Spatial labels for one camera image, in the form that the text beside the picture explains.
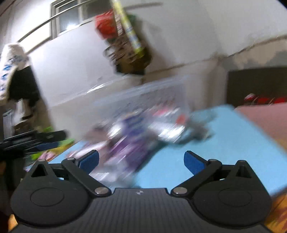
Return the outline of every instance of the window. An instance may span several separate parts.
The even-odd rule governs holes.
[[[57,0],[51,4],[51,16],[85,1],[86,0]],[[61,14],[51,22],[53,39],[82,24],[92,21],[94,16],[102,14],[111,8],[109,0],[96,0]]]

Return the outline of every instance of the pink surface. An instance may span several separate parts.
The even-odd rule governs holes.
[[[244,114],[272,138],[287,140],[287,103],[240,106],[236,111]]]

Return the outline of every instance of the table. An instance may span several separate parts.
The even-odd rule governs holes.
[[[223,164],[246,160],[271,196],[287,187],[287,154],[260,128],[223,105],[212,109],[216,117],[207,124],[213,136],[205,141],[192,140],[184,145],[168,145],[155,153],[138,171],[135,181],[141,188],[172,188],[192,177],[183,156],[191,150],[204,159]],[[80,147],[79,142],[50,163],[60,163],[67,153]]]

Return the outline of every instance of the transparent plastic box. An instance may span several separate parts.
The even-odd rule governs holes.
[[[183,113],[189,114],[185,83],[188,76],[172,77],[150,82],[109,95],[92,105],[79,109],[76,128],[88,132],[97,123],[116,121],[120,116],[137,109],[146,110],[156,104],[173,102]]]

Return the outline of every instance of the window pane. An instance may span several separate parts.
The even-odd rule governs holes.
[[[62,7],[59,7],[59,12],[62,12],[63,10],[66,10],[75,5],[77,5],[77,1],[70,2]],[[72,10],[69,10],[64,14],[60,15],[59,21],[60,21],[60,32],[76,27],[80,23],[78,8],[75,7]]]
[[[111,9],[110,1],[109,0],[97,0],[95,2],[86,4],[84,6],[84,19],[92,18],[96,15],[105,13]]]

